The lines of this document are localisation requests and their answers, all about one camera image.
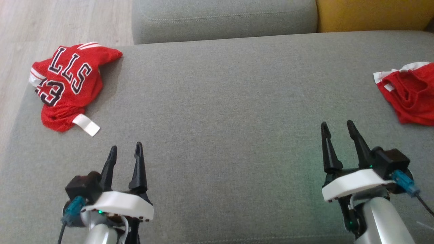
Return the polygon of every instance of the wooden floor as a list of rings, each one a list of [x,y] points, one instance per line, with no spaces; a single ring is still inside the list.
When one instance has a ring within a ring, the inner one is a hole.
[[[131,3],[0,0],[0,166],[32,63],[51,57],[59,45],[132,45]]]

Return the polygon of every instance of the gray upholstery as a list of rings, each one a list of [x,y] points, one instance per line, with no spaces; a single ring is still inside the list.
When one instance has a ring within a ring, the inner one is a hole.
[[[316,32],[315,0],[134,0],[135,44]]]
[[[433,43],[431,33],[375,31],[120,48],[86,112],[101,126],[93,138],[45,128],[29,87],[0,172],[2,243],[54,243],[64,187],[100,171],[112,145],[113,188],[127,189],[137,141],[155,206],[142,243],[352,243],[338,204],[321,194],[322,121],[346,167],[357,165],[347,119],[371,147],[402,150],[434,206],[434,129],[401,125],[372,76],[434,61]],[[392,202],[417,243],[433,243],[434,232],[416,223],[434,226],[417,200]],[[85,234],[67,229],[63,243]]]

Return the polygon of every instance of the jersey number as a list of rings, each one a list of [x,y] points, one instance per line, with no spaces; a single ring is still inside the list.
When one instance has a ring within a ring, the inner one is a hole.
[[[48,70],[57,75],[60,74],[63,78],[65,78],[67,82],[71,85],[71,90],[74,92],[74,94],[77,95],[80,93],[86,77],[89,76],[90,72],[92,71],[92,67],[88,63],[83,63],[80,69],[77,71],[76,76],[74,77],[72,72],[70,72],[70,69],[74,65],[75,61],[80,58],[80,55],[74,53],[69,60],[68,66],[66,68],[63,68],[63,66],[58,64],[57,61],[59,60],[62,53],[65,52],[65,50],[66,48],[60,47],[56,51],[54,58],[51,61],[50,66],[48,67]]]
[[[55,106],[62,98],[65,86],[62,82],[47,80],[46,78],[36,87],[35,92],[48,106]]]

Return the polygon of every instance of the yellow cushion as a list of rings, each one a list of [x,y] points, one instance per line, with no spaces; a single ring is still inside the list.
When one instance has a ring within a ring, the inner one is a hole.
[[[318,31],[423,30],[434,0],[316,0]]]

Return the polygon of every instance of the seam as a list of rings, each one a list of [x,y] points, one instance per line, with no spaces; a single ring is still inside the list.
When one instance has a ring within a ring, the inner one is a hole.
[[[247,16],[257,16],[257,15],[277,15],[277,14],[287,14],[294,13],[298,11],[302,11],[312,5],[314,1],[311,1],[309,5],[304,8],[294,10],[294,11],[284,11],[284,12],[257,12],[257,13],[239,13],[239,14],[224,14],[224,15],[214,15],[214,16],[198,16],[198,17],[189,17],[189,18],[178,18],[178,19],[155,19],[147,16],[143,13],[143,8],[140,8],[140,14],[145,17],[148,21],[151,22],[171,22],[171,23],[181,23],[181,22],[190,22],[190,21],[204,21],[210,19],[218,19],[218,18],[235,18],[235,17],[247,17]]]
[[[270,13],[270,14],[258,14],[258,15],[243,15],[243,16],[229,16],[229,17],[219,17],[219,18],[209,18],[209,19],[198,19],[198,20],[182,20],[182,21],[154,21],[154,20],[147,20],[148,22],[154,22],[154,23],[187,23],[187,22],[204,22],[204,21],[209,21],[209,20],[215,20],[215,19],[225,19],[225,20],[230,20],[230,19],[238,19],[238,18],[248,18],[248,17],[252,17],[252,16],[271,16],[271,15],[282,15],[282,14],[286,14],[286,13]]]
[[[300,239],[306,237],[346,237],[347,235],[301,235],[301,236],[280,236],[280,237],[258,237],[258,238],[240,238],[240,239],[226,239],[214,241],[197,241],[197,242],[184,242],[183,244],[212,244],[221,242],[240,242],[240,241],[269,241],[269,240],[285,240],[285,239]]]

